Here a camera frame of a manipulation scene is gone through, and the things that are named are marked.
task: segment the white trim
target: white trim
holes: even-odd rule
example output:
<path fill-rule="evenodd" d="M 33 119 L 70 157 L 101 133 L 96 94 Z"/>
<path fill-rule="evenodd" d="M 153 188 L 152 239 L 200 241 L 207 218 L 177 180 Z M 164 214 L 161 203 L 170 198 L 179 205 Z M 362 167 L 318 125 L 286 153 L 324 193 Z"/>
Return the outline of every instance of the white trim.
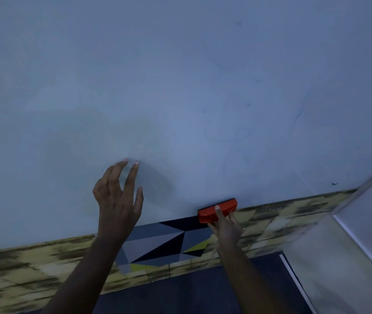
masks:
<path fill-rule="evenodd" d="M 285 265 L 286 269 L 288 269 L 289 274 L 291 275 L 293 282 L 295 282 L 299 292 L 301 293 L 302 297 L 304 298 L 306 304 L 308 305 L 309 309 L 311 310 L 312 314 L 318 314 L 315 310 L 314 306 L 312 305 L 311 301 L 309 300 L 307 294 L 305 293 L 304 289 L 302 288 L 301 284 L 299 283 L 298 279 L 296 278 L 295 274 L 293 273 L 293 270 L 291 269 L 291 266 L 288 264 L 288 261 L 286 261 L 283 254 L 280 254 L 280 258 L 282 259 L 283 264 Z"/>
<path fill-rule="evenodd" d="M 367 255 L 367 257 L 372 261 L 372 253 L 369 251 L 368 248 L 356 237 L 354 233 L 351 232 L 349 227 L 337 216 L 333 216 L 335 221 L 344 229 L 344 231 L 349 235 L 349 237 L 359 246 L 359 248 Z"/>

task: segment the dark blue surface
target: dark blue surface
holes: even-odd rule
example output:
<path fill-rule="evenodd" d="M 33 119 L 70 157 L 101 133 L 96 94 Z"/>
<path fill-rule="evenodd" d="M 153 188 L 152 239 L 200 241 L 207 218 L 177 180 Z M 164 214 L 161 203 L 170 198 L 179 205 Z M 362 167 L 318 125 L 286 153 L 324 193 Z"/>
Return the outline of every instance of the dark blue surface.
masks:
<path fill-rule="evenodd" d="M 311 314 L 279 254 L 251 261 L 297 313 Z M 241 311 L 228 277 L 219 266 L 101 295 L 94 313 L 229 314 Z"/>

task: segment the red plastic handle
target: red plastic handle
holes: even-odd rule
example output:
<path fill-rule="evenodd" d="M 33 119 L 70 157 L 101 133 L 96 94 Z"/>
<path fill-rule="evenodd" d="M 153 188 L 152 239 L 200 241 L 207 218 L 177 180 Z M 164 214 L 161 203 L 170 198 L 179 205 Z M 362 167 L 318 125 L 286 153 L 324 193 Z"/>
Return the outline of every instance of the red plastic handle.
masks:
<path fill-rule="evenodd" d="M 224 216 L 227 216 L 230 212 L 236 210 L 237 201 L 235 200 L 235 198 L 233 198 L 217 205 L 220 207 L 222 214 Z M 215 214 L 215 205 L 199 209 L 198 218 L 201 224 L 218 221 L 218 217 Z"/>

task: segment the wallpaper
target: wallpaper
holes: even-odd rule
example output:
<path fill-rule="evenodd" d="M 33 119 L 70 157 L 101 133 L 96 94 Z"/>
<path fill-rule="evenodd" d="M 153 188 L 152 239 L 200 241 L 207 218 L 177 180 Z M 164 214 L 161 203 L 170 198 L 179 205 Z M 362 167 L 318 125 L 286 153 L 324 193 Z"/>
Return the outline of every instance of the wallpaper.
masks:
<path fill-rule="evenodd" d="M 355 191 L 237 210 L 235 217 L 244 229 L 239 245 L 250 258 L 281 250 Z M 214 248 L 216 237 L 208 228 L 196 228 L 196 225 L 185 228 L 188 223 L 179 221 L 135 227 L 118 254 L 102 293 L 220 265 Z M 189 224 L 194 224 L 193 217 Z M 94 238 L 90 234 L 0 250 L 0 313 L 43 307 L 77 266 Z"/>

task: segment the yellow-green triangle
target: yellow-green triangle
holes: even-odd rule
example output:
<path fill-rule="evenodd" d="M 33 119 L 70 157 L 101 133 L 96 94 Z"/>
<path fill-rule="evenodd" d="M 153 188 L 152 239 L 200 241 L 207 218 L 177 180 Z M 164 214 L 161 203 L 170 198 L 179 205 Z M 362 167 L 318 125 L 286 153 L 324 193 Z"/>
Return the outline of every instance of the yellow-green triangle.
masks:
<path fill-rule="evenodd" d="M 137 272 L 141 270 L 148 270 L 148 269 L 154 269 L 156 268 L 155 265 L 138 265 L 136 263 L 130 263 L 131 266 L 131 271 L 132 272 Z"/>
<path fill-rule="evenodd" d="M 189 248 L 189 249 L 187 249 L 186 251 L 183 251 L 183 252 L 188 253 L 189 251 L 205 249 L 207 244 L 208 244 L 208 239 L 206 239 L 205 241 L 203 241 L 201 243 L 198 243 L 196 246 L 193 246 L 192 248 Z"/>

